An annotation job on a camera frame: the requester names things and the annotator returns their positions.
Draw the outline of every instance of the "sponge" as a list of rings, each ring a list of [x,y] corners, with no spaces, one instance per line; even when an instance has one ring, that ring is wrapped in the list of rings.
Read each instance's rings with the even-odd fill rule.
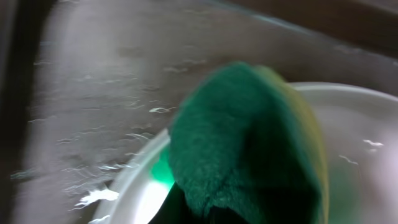
[[[210,222],[221,209],[249,224],[327,223],[321,133],[269,68],[239,62],[216,71],[181,106],[167,153],[195,220]]]

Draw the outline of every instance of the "white bowl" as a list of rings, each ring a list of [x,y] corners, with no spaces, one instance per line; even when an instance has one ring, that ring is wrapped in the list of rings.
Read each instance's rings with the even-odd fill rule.
[[[330,173],[330,224],[398,223],[398,98],[334,83],[293,83],[323,130]],[[115,201],[102,201],[94,219],[107,224],[146,224],[169,188],[150,174],[169,143],[162,131],[111,186]]]

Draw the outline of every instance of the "white plate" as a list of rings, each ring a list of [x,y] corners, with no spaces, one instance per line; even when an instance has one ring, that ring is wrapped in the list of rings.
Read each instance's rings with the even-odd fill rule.
[[[398,223],[398,98],[334,83],[293,83],[310,103],[325,135],[330,172],[330,224]],[[150,170],[169,143],[149,142],[111,186],[95,217],[106,224],[146,224],[169,191]]]

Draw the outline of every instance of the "dish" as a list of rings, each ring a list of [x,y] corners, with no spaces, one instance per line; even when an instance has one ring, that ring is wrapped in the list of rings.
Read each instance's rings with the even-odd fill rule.
[[[330,173],[329,223],[398,223],[398,98],[335,83],[292,83],[322,128]],[[167,131],[151,140],[110,187],[94,216],[106,224],[146,224],[169,187],[150,170],[169,143]]]

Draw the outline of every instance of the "wet metal surface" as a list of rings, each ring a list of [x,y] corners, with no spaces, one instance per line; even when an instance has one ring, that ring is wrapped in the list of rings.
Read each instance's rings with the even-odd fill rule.
[[[40,49],[16,224],[90,221],[92,205],[75,205],[134,169],[183,97],[233,60],[398,95],[392,58],[201,1],[59,1]]]
[[[398,57],[394,0],[219,0]]]

